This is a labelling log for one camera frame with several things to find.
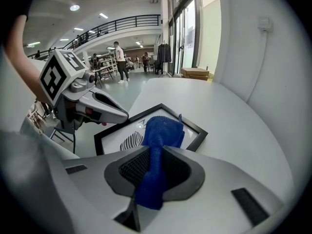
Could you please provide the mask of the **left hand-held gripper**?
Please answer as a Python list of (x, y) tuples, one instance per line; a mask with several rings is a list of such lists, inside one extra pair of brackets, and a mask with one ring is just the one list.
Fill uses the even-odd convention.
[(129, 118), (120, 103), (95, 86), (95, 75), (72, 51), (54, 50), (39, 82), (58, 129), (66, 133), (73, 134), (84, 122), (122, 124)]

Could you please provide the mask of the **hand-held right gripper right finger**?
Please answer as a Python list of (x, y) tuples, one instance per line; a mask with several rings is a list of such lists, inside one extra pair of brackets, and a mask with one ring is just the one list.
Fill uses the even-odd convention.
[(138, 206), (143, 234), (241, 234), (252, 224), (232, 194), (235, 189), (245, 188), (269, 215), (283, 205), (271, 190), (233, 164), (183, 149), (172, 151), (200, 164), (204, 183), (189, 199), (165, 202), (159, 211)]

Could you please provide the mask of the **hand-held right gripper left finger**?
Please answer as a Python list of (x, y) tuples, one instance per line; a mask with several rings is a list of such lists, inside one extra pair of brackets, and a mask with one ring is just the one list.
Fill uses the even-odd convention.
[(75, 232), (140, 232), (135, 187), (126, 180), (148, 163), (148, 147), (91, 158), (52, 158), (52, 178)]

